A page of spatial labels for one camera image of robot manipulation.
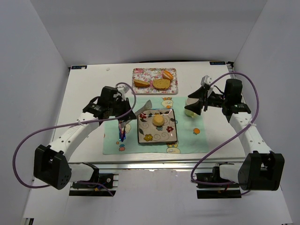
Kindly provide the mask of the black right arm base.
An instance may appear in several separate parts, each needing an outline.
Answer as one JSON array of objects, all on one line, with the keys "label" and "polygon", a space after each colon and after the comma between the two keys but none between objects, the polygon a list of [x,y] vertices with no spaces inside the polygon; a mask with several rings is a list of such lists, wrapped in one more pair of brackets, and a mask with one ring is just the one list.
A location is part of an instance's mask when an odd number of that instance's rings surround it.
[{"label": "black right arm base", "polygon": [[228,184],[229,180],[220,177],[218,164],[211,172],[196,172],[193,179],[198,199],[238,199],[242,196],[238,184]]}]

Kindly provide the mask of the iridescent purple spoon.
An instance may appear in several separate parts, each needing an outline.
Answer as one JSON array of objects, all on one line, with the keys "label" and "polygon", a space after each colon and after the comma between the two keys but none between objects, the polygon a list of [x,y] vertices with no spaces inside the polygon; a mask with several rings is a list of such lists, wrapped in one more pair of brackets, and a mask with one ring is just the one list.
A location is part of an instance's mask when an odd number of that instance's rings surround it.
[{"label": "iridescent purple spoon", "polygon": [[126,126],[120,128],[120,141],[123,142],[126,139]]}]

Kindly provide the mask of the sliced bread piece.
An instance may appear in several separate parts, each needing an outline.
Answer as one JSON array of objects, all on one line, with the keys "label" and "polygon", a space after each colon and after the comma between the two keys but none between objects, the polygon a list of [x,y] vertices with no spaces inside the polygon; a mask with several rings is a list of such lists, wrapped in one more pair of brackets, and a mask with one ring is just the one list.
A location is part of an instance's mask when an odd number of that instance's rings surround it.
[{"label": "sliced bread piece", "polygon": [[166,90],[170,87],[171,81],[167,79],[155,79],[152,85],[157,90]]}]

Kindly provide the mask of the yellow green mug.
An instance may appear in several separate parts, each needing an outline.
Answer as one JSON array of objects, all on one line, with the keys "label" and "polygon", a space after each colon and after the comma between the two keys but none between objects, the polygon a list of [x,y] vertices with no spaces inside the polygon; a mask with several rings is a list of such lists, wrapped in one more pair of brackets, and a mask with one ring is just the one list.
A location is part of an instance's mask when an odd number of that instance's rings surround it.
[{"label": "yellow green mug", "polygon": [[[198,101],[197,98],[187,98],[186,101],[185,101],[185,106],[187,105],[191,105],[193,103],[196,103]],[[191,110],[188,110],[188,109],[184,109],[184,112],[185,114],[188,116],[188,117],[192,117],[194,118],[195,116],[197,116],[196,113],[192,112]]]}]

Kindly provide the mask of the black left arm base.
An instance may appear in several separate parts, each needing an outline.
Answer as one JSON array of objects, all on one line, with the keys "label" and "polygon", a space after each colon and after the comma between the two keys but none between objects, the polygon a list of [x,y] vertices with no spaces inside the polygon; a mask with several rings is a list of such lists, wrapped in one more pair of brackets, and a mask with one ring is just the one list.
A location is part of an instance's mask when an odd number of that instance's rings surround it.
[{"label": "black left arm base", "polygon": [[116,194],[118,174],[102,172],[89,163],[73,164],[71,170],[70,196],[113,197]]}]

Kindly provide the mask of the square floral plate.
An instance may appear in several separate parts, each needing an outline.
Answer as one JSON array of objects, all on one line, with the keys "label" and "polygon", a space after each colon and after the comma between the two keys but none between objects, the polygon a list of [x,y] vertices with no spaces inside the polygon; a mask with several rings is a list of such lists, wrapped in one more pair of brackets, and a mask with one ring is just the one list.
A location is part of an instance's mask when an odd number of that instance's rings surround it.
[{"label": "square floral plate", "polygon": [[[156,115],[163,117],[163,125],[156,126],[153,123]],[[175,143],[178,141],[175,113],[172,108],[146,110],[137,118],[139,144]]]}]

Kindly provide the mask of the floral serving tray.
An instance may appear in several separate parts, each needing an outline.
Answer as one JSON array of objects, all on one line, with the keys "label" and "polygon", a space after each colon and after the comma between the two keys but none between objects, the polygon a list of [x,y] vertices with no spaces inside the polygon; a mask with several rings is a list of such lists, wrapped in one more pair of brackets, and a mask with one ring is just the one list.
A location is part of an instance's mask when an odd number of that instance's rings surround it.
[{"label": "floral serving tray", "polygon": [[178,93],[175,68],[134,68],[132,83],[135,94],[139,95]]}]

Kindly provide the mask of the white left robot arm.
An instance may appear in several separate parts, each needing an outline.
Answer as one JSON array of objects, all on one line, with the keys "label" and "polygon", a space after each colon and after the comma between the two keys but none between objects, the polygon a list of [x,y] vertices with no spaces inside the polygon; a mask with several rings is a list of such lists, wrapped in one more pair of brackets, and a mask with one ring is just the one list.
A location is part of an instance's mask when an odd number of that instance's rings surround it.
[{"label": "white left robot arm", "polygon": [[85,162],[69,164],[69,160],[77,147],[105,121],[136,119],[134,106],[126,97],[131,89],[124,82],[103,87],[100,96],[83,108],[77,122],[68,125],[68,129],[47,146],[39,145],[34,156],[34,177],[57,190],[69,182],[95,184],[99,174],[96,166]]}]

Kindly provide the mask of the round bread roll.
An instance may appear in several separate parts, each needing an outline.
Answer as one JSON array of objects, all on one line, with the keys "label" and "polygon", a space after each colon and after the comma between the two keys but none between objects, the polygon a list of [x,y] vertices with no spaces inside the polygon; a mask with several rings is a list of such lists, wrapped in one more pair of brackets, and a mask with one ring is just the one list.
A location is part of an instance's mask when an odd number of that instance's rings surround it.
[{"label": "round bread roll", "polygon": [[165,122],[165,120],[164,120],[164,117],[163,117],[162,115],[160,115],[160,114],[155,114],[155,115],[153,116],[152,123],[153,123],[155,126],[157,126],[157,127],[163,126],[164,122]]}]

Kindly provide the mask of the orange striped bun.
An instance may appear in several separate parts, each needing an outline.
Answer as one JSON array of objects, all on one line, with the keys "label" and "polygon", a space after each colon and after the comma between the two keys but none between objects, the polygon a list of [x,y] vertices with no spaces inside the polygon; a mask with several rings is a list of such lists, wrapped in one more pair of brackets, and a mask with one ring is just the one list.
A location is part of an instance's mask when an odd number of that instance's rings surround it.
[{"label": "orange striped bun", "polygon": [[173,80],[173,75],[172,75],[169,71],[162,70],[162,71],[161,71],[161,74],[162,74],[162,77],[163,77],[164,79],[167,79],[167,80],[170,80],[170,81]]}]

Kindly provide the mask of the green placemat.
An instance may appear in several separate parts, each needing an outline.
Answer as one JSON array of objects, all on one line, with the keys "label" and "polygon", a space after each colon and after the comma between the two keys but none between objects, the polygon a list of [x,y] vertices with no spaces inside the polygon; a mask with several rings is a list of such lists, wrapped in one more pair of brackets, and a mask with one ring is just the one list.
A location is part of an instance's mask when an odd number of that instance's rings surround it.
[{"label": "green placemat", "polygon": [[119,140],[119,127],[116,121],[105,123],[103,154],[117,155],[130,153],[172,153],[189,154],[208,152],[208,141],[202,117],[188,117],[184,112],[185,97],[139,97],[135,110],[140,109],[151,100],[151,109],[172,108],[175,113],[178,141],[156,144],[139,144],[137,121],[130,121],[126,125],[126,139]]}]

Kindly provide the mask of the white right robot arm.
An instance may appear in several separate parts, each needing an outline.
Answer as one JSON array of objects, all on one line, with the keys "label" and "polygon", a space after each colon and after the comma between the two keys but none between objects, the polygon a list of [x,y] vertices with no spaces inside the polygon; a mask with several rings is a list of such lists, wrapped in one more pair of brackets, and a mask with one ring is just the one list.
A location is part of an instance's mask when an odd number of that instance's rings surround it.
[{"label": "white right robot arm", "polygon": [[196,102],[185,106],[185,109],[199,115],[209,106],[221,108],[228,123],[238,135],[246,158],[242,163],[216,164],[210,176],[192,175],[192,181],[199,187],[236,183],[246,191],[278,190],[285,159],[282,154],[271,150],[252,123],[251,111],[248,105],[242,102],[242,81],[226,80],[225,90],[219,94],[213,91],[211,83],[211,77],[203,77],[201,87],[188,96],[196,99]]}]

